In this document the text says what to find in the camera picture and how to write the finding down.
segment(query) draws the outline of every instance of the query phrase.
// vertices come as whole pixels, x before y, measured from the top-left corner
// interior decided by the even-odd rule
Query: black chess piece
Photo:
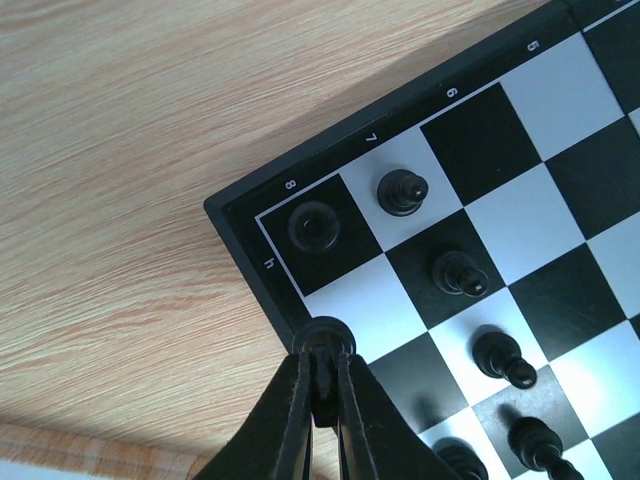
[[[489,473],[482,460],[463,442],[452,439],[448,446],[436,453],[461,480],[489,480]]]
[[[564,447],[558,434],[538,418],[517,420],[509,430],[509,446],[525,467],[546,471],[550,480],[584,480],[580,472],[562,458]]]
[[[385,212],[404,217],[420,208],[427,198],[429,185],[419,175],[398,169],[387,173],[378,184],[378,202]]]
[[[538,374],[522,358],[520,345],[503,332],[488,332],[480,336],[472,348],[478,368],[492,378],[505,378],[516,388],[527,389],[536,384]]]
[[[298,250],[320,254],[330,250],[338,241],[340,221],[335,210],[326,203],[305,202],[291,213],[288,233]]]
[[[449,251],[433,264],[432,278],[436,286],[449,295],[481,297],[489,289],[489,277],[480,270],[470,255]]]

